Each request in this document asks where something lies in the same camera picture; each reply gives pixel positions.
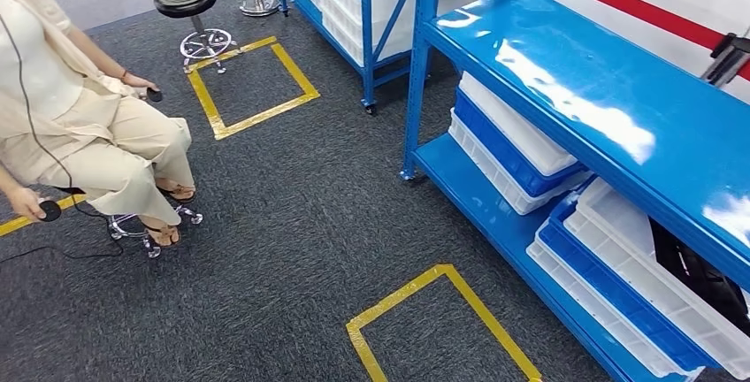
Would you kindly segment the person's hand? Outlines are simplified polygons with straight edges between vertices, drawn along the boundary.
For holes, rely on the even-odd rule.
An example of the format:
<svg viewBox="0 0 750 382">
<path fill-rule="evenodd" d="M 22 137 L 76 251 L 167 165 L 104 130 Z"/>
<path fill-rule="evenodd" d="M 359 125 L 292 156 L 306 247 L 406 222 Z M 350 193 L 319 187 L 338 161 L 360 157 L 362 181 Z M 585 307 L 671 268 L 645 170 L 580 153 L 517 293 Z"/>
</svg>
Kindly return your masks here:
<svg viewBox="0 0 750 382">
<path fill-rule="evenodd" d="M 149 97 L 149 91 L 160 91 L 159 87 L 154 82 L 136 76 L 130 72 L 125 72 L 120 80 L 123 84 L 133 88 L 142 99 L 147 99 Z"/>
<path fill-rule="evenodd" d="M 14 186 L 4 187 L 3 192 L 17 214 L 33 221 L 46 218 L 46 213 L 40 206 L 41 197 L 35 191 L 28 187 Z"/>
</svg>

